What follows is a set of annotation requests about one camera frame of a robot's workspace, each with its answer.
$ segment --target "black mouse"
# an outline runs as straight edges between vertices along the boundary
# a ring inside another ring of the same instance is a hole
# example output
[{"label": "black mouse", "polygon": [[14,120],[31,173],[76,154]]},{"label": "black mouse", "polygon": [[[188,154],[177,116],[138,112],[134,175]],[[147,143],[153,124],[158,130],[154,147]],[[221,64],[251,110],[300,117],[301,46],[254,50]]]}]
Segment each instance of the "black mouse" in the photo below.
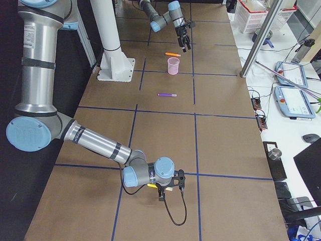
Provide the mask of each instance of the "black mouse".
[{"label": "black mouse", "polygon": [[302,138],[305,142],[312,144],[316,142],[320,137],[317,134],[307,134],[304,135]]}]

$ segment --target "warning sticker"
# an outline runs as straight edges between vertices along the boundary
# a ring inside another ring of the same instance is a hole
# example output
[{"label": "warning sticker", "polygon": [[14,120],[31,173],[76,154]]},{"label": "warning sticker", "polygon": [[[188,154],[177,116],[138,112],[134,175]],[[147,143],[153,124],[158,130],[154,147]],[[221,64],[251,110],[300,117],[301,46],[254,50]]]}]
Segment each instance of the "warning sticker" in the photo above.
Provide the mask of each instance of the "warning sticker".
[{"label": "warning sticker", "polygon": [[25,25],[24,48],[34,49],[36,45],[36,26]]}]

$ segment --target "plastic crate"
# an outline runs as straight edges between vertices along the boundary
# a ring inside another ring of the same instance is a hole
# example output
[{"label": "plastic crate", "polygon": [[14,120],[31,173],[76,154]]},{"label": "plastic crate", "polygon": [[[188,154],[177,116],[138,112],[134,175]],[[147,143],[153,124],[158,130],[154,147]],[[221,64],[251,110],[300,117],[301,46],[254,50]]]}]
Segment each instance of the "plastic crate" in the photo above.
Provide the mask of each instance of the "plastic crate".
[{"label": "plastic crate", "polygon": [[[268,0],[259,0],[264,6]],[[243,34],[254,33],[257,28],[261,28],[268,11],[250,12],[245,6],[246,0],[238,0],[235,10],[235,20],[239,24],[239,29]],[[274,20],[271,30],[278,31],[288,21],[291,15],[297,10],[296,6],[292,9],[282,9]]]}]

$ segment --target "purple marker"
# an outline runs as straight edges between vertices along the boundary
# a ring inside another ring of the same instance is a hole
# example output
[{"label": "purple marker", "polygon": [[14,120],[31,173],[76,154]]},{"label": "purple marker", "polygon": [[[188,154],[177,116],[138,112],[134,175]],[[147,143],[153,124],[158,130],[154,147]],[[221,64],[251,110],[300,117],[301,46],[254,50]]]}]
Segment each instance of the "purple marker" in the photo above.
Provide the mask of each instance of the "purple marker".
[{"label": "purple marker", "polygon": [[168,94],[168,93],[158,93],[158,96],[168,96],[168,97],[176,97],[177,94]]}]

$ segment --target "pink cup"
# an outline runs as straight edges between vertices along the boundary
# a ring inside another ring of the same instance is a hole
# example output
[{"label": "pink cup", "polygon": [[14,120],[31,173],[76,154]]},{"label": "pink cup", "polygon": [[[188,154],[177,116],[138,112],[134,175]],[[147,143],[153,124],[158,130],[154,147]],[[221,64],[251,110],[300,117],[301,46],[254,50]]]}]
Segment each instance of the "pink cup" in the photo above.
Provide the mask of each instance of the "pink cup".
[{"label": "pink cup", "polygon": [[177,74],[179,72],[180,60],[178,58],[172,57],[167,60],[168,63],[168,73]]}]

